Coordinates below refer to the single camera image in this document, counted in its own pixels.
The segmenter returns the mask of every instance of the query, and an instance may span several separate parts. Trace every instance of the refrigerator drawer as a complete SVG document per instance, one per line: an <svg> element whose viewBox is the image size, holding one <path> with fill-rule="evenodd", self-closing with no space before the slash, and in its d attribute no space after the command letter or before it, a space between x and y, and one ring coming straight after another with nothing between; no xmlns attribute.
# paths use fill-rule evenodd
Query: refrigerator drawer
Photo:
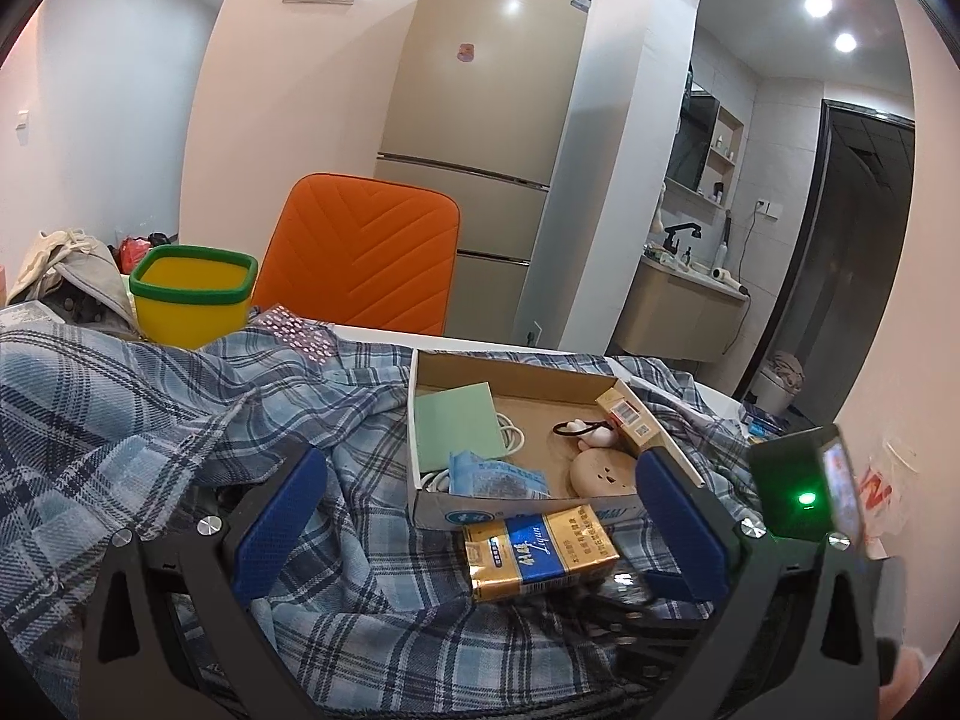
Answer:
<svg viewBox="0 0 960 720"><path fill-rule="evenodd" d="M441 191L460 206L459 248L529 260L546 191L483 175L378 159L374 177Z"/></svg>
<svg viewBox="0 0 960 720"><path fill-rule="evenodd" d="M526 266L458 256L445 336L510 343L526 277Z"/></svg>

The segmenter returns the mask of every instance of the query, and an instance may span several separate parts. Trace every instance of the green notebook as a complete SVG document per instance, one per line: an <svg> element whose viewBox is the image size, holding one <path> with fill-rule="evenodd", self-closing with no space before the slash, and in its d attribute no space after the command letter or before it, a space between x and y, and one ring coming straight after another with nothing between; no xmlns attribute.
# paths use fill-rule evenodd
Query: green notebook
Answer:
<svg viewBox="0 0 960 720"><path fill-rule="evenodd" d="M451 453L470 451L485 460L506 453L486 382L416 396L414 419L421 473L446 469Z"/></svg>

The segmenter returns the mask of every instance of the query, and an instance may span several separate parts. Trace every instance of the blue plaid fabric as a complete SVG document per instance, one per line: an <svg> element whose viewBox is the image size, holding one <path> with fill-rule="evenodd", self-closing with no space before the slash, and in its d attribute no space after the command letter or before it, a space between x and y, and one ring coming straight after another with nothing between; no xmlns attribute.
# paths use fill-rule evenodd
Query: blue plaid fabric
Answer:
<svg viewBox="0 0 960 720"><path fill-rule="evenodd" d="M602 358L493 354L610 374ZM708 413L660 361L622 364ZM328 490L270 595L251 612L309 695L368 716L606 716L641 704L572 594L475 605L462 544L407 520L410 350L340 341L320 367L262 330L200 352L63 325L0 334L0 624L37 681L77 715L80 614L111 533L188 527L210 488L266 479L291 437L331 450ZM755 503L736 425L696 430L644 396L735 517ZM674 568L649 521L618 525L616 573ZM609 581L603 593L637 589ZM662 616L706 608L661 602ZM179 610L205 675L218 669Z"/></svg>

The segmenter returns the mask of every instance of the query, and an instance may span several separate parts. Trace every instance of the tile wall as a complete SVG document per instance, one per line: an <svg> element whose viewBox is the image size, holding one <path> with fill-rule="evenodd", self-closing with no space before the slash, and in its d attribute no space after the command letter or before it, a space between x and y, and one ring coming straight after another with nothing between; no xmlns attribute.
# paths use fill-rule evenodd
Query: tile wall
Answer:
<svg viewBox="0 0 960 720"><path fill-rule="evenodd" d="M751 306L730 351L698 371L700 381L727 394L757 348L793 256L813 177L823 98L822 81L762 79L757 86L733 194L727 258L728 270L750 290ZM781 205L779 218L755 215L760 199Z"/></svg>
<svg viewBox="0 0 960 720"><path fill-rule="evenodd" d="M699 25L693 35L690 62L693 65L693 80L720 100L720 104L733 113L733 116L744 122L744 137L748 137L760 77L726 50L712 33ZM736 192L739 174L740 167L734 174L731 191ZM690 197L680 191L668 190L662 206L662 217L664 226L684 224L688 221L701 225L704 231L700 240L690 237L688 232L680 234L680 253L691 247L695 258L706 263L712 262L723 232L724 214L721 210L707 201ZM651 235L650 238L662 242L665 236Z"/></svg>

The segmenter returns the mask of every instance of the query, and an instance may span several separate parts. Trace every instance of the blue packet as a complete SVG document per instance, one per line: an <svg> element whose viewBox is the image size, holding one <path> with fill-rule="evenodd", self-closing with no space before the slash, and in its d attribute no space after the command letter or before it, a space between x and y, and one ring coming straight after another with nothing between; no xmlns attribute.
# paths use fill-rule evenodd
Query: blue packet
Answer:
<svg viewBox="0 0 960 720"><path fill-rule="evenodd" d="M484 460L472 452L450 455L451 495L470 498L536 500L549 498L546 477L502 460Z"/></svg>

